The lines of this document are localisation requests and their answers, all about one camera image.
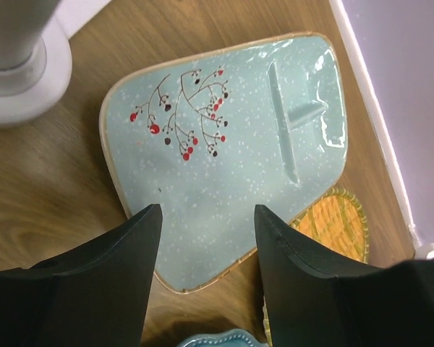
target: black object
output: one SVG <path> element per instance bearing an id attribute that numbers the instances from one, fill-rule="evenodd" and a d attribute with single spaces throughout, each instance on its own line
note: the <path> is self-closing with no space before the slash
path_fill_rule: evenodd
<path id="1" fill-rule="evenodd" d="M 0 272 L 0 346 L 139 346 L 161 236 L 151 205 L 29 270 Z"/>
<path id="2" fill-rule="evenodd" d="M 434 346 L 434 260 L 365 265 L 261 205 L 255 233 L 274 347 Z"/>

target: wood grain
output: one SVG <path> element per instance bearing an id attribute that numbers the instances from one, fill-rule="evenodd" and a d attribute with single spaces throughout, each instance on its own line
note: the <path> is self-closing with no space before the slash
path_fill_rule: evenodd
<path id="1" fill-rule="evenodd" d="M 29 267 L 125 219 L 98 136 L 101 102 L 115 82 L 163 61 L 309 30 L 328 36 L 341 67 L 350 146 L 339 183 L 367 213 L 370 262 L 384 267 L 411 257 L 411 240 L 326 0 L 113 0 L 71 39 L 72 80 L 58 105 L 31 124 L 0 130 L 0 270 Z M 175 346 L 194 333 L 236 326 L 262 338 L 262 295 L 256 256 L 195 294 L 170 293 L 154 280 L 143 346 Z"/>

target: berry branch design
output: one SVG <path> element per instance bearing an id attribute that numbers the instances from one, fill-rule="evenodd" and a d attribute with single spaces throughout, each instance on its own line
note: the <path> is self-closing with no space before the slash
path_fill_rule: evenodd
<path id="1" fill-rule="evenodd" d="M 152 135 L 165 134 L 164 143 L 166 145 L 176 141 L 180 155 L 185 161 L 191 158 L 195 146 L 200 141 L 203 141 L 209 154 L 216 157 L 218 155 L 218 144 L 226 141 L 225 135 L 221 134 L 218 129 L 229 125 L 228 121 L 221 115 L 224 102 L 229 97 L 229 91 L 226 87 L 228 80 L 220 81 L 224 69 L 219 67 L 203 79 L 200 78 L 201 71 L 201 69 L 195 69 L 180 75 L 179 94 L 174 101 L 169 100 L 169 94 L 161 92 L 162 84 L 170 77 L 170 74 L 168 74 L 151 93 L 149 100 L 135 106 L 134 112 L 130 114 L 130 121 L 133 123 L 137 120 L 139 113 L 146 113 L 146 127 L 149 132 Z M 202 104 L 203 98 L 207 96 L 204 99 L 205 105 L 203 107 L 197 106 L 195 102 L 198 96 L 200 96 L 199 99 Z M 197 117 L 199 121 L 198 129 L 185 129 L 180 125 L 178 119 L 186 116 L 181 112 L 183 109 L 184 111 L 193 112 Z M 158 114 L 170 111 L 172 111 L 172 114 L 169 117 L 164 117 L 166 123 L 161 128 L 158 125 Z"/>

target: yellow woven placemat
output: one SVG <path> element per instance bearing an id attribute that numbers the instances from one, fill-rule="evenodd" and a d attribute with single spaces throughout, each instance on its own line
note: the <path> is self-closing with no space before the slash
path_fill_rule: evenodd
<path id="1" fill-rule="evenodd" d="M 339 254 L 360 262 L 368 261 L 367 218 L 357 197 L 343 188 L 331 188 L 289 225 Z M 265 303 L 263 314 L 265 334 L 272 346 Z"/>

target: rectangular plate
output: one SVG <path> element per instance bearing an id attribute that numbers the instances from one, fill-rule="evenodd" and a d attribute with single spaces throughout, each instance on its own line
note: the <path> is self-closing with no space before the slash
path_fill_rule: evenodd
<path id="1" fill-rule="evenodd" d="M 100 133 L 127 215 L 163 209 L 157 277 L 195 291 L 255 251 L 256 204 L 289 222 L 340 177 L 336 57 L 291 34 L 140 70 L 109 91 Z"/>

